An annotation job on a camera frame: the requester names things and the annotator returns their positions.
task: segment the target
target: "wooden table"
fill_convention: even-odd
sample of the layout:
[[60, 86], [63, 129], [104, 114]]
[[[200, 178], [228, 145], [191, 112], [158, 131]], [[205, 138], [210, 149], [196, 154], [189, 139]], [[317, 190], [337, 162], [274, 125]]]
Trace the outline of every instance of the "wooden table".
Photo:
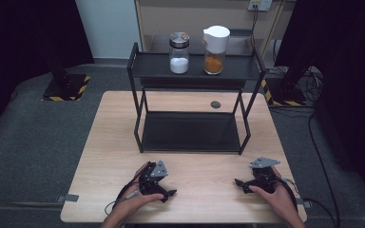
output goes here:
[[[248, 102], [250, 96], [250, 93], [243, 94], [244, 101]], [[151, 109], [224, 111], [231, 110], [237, 94], [147, 92], [147, 98]], [[213, 101], [219, 101], [221, 108], [211, 107]], [[169, 176], [161, 180], [160, 185], [166, 190], [177, 189], [177, 194], [166, 203], [156, 201], [147, 204], [126, 222], [281, 222], [263, 199], [253, 194], [245, 195], [234, 183], [234, 179], [249, 181], [254, 178], [249, 164], [257, 157], [280, 160], [280, 164], [276, 165], [280, 174], [294, 180], [262, 95], [257, 96], [248, 120], [252, 136], [241, 156], [231, 153], [140, 153], [133, 135], [136, 110], [132, 93], [106, 92], [68, 192], [79, 198], [77, 202], [66, 201], [61, 213], [62, 221], [103, 221], [105, 207], [116, 199], [135, 171], [147, 161], [163, 160]], [[237, 123], [239, 134], [244, 137], [240, 118], [237, 118]], [[303, 206], [299, 205], [298, 210], [301, 218], [306, 220]]]

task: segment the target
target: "wall outlet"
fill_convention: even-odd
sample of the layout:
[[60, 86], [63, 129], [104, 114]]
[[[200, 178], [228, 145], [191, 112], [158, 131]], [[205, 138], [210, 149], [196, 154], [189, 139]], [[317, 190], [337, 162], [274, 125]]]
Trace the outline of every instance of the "wall outlet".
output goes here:
[[268, 11], [271, 8], [272, 0], [250, 0], [248, 10], [255, 11], [257, 6], [258, 11]]

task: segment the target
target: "gray carpet floor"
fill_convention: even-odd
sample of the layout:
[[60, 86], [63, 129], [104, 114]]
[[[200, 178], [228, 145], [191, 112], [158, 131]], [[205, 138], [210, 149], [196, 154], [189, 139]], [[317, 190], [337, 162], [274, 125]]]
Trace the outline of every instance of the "gray carpet floor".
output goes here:
[[[67, 193], [104, 92], [129, 90], [124, 67], [76, 66], [70, 73], [91, 76], [80, 101], [41, 101], [50, 74], [29, 79], [13, 92], [0, 117], [0, 227], [99, 227], [99, 223], [64, 223], [61, 207], [14, 206], [9, 202], [56, 202]], [[270, 108], [300, 194], [335, 208], [309, 133], [313, 108]], [[365, 227], [365, 183], [345, 172], [318, 123], [311, 129], [337, 200], [341, 227]], [[308, 227], [334, 227], [318, 205], [307, 209]], [[130, 225], [135, 227], [159, 227]], [[246, 225], [168, 225], [167, 227], [248, 227]], [[263, 224], [258, 227], [285, 227]]]

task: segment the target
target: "hand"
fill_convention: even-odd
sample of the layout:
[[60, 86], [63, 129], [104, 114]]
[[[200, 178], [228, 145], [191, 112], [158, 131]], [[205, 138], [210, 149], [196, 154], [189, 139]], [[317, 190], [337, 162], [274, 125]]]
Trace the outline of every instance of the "hand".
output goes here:
[[[135, 175], [140, 173], [147, 163], [145, 163], [138, 171], [136, 171]], [[133, 181], [134, 183], [123, 193], [122, 198], [126, 197], [130, 193], [135, 190], [139, 190], [139, 176]], [[144, 196], [141, 192], [138, 193], [135, 197], [121, 201], [117, 203], [111, 213], [107, 216], [102, 224], [102, 228], [111, 227], [118, 228], [121, 227], [123, 221], [130, 215], [134, 214], [138, 211], [142, 206], [156, 200], [162, 200], [164, 196], [162, 194], [152, 194]]]
[[[274, 170], [275, 175], [281, 178], [280, 173], [274, 166], [272, 166], [272, 169]], [[292, 203], [289, 193], [282, 185], [282, 183], [276, 183], [275, 192], [273, 194], [269, 194], [257, 186], [250, 186], [250, 189], [257, 195], [262, 197], [264, 200], [266, 200], [268, 204], [272, 207], [272, 210], [274, 210], [274, 212], [281, 219], [285, 220], [286, 224], [289, 227], [305, 227], [303, 221], [298, 215], [298, 211]]]

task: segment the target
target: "wrist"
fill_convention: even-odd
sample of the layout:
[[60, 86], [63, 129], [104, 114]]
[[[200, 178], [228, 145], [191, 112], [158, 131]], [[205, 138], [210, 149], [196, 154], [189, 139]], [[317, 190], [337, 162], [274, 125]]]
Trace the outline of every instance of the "wrist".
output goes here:
[[124, 222], [118, 213], [111, 212], [103, 221], [102, 228], [121, 228]]
[[290, 228], [305, 228], [306, 227], [300, 217], [286, 220], [286, 224]]

